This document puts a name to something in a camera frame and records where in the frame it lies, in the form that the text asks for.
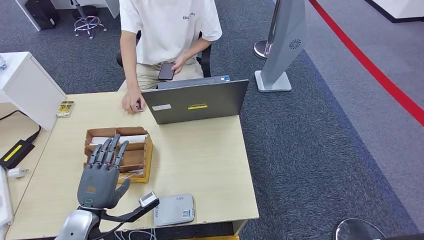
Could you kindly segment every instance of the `card organizer box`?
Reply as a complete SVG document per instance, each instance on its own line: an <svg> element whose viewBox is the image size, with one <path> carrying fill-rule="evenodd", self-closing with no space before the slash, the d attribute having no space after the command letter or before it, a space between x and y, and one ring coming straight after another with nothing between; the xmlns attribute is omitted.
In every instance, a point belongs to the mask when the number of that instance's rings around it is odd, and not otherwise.
<svg viewBox="0 0 424 240"><path fill-rule="evenodd" d="M135 136L146 135L149 133L141 126L88 129L84 145L84 153L87 156L87 160L83 165L84 167L87 165L90 155L96 147L95 145L90 145L93 137L113 138L115 134L120 134L121 136ZM115 156L120 150L120 147L121 144L118 143L115 150ZM152 152L153 142L150 135L145 138L144 142L129 143L125 149L123 159L119 167L118 184L121 184L126 178L129 178L131 183L148 183L150 177L150 166L152 163ZM140 169L143 169L141 174L134 174L133 172L130 172Z"/></svg>

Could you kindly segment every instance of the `black power adapter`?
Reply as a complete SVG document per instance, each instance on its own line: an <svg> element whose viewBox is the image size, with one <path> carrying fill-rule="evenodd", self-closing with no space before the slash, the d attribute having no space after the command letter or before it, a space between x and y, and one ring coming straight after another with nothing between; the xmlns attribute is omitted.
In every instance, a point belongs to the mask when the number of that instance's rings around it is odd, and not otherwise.
<svg viewBox="0 0 424 240"><path fill-rule="evenodd" d="M0 166L5 169L14 169L35 146L24 140L19 140L4 156L0 158Z"/></svg>
<svg viewBox="0 0 424 240"><path fill-rule="evenodd" d="M0 121L17 112L27 116L25 113L16 110L0 118ZM18 163L20 163L22 159L24 159L28 155L28 153L30 153L31 150L35 147L33 145L33 142L37 139L40 132L41 126L38 125L38 131L36 131L33 135L28 137L25 141L19 140L9 151L6 152L4 156L0 158L0 166L5 169L14 169L16 165L18 165Z"/></svg>

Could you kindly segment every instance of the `robotic thumb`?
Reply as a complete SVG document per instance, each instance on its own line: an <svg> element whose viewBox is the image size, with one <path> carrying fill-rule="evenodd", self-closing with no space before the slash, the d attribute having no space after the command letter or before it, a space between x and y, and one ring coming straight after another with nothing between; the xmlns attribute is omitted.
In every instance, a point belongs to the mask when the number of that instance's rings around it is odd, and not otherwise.
<svg viewBox="0 0 424 240"><path fill-rule="evenodd" d="M130 184L131 184L130 179L125 178L122 185L115 190L115 194L119 195L119 199L121 199L122 196L128 191L128 189L130 188Z"/></svg>
<svg viewBox="0 0 424 240"><path fill-rule="evenodd" d="M118 205L119 200L130 188L130 183L131 183L130 179L126 178L123 181L122 185L115 190L115 192L113 193L113 197L111 199L110 207L108 207L108 209L113 209L114 207Z"/></svg>

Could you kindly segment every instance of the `robotic arm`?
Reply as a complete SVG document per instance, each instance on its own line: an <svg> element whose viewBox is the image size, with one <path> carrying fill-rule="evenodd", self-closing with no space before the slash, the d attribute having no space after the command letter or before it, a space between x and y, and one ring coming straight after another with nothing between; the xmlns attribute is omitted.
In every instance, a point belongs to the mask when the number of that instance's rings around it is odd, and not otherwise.
<svg viewBox="0 0 424 240"><path fill-rule="evenodd" d="M121 165L128 141L125 141L115 155L119 134L97 145L84 168L79 181L77 199L79 207L65 220L55 240L100 240L116 231L124 223L132 223L159 205L154 192L139 199L140 206L121 216L110 216L106 209L113 209L130 187L130 179L117 187L119 166ZM111 231L102 234L101 220L120 223Z"/></svg>

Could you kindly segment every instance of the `yellow sticker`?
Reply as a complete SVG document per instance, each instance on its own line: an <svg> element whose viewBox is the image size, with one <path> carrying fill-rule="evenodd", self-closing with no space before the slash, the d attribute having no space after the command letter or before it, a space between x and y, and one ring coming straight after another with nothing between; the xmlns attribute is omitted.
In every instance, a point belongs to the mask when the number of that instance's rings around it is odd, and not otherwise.
<svg viewBox="0 0 424 240"><path fill-rule="evenodd" d="M205 109L207 108L208 105L202 105L202 106L189 106L188 110L193 110L193 109Z"/></svg>
<svg viewBox="0 0 424 240"><path fill-rule="evenodd" d="M7 162L11 157L22 147L22 145L18 145L7 157L4 159Z"/></svg>

